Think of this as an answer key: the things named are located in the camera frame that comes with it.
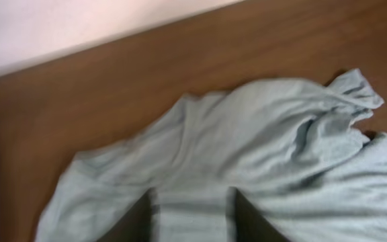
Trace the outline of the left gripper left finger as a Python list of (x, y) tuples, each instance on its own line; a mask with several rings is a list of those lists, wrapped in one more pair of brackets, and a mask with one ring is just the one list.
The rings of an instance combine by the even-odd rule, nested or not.
[(151, 242), (153, 205), (147, 190), (97, 242)]

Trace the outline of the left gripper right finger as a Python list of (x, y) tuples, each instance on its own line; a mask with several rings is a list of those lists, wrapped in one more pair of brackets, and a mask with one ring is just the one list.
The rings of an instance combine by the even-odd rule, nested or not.
[(289, 242), (263, 218), (251, 202), (236, 189), (234, 195), (236, 242)]

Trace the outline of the light blue t-shirt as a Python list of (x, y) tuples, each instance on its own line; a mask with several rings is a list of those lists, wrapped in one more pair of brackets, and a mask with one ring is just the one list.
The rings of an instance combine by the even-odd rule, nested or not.
[(237, 188), (292, 241), (387, 241), (387, 134), (353, 126), (382, 103), (357, 69), (184, 96), (134, 138), (77, 153), (36, 240), (96, 241), (150, 191), (155, 241), (233, 241)]

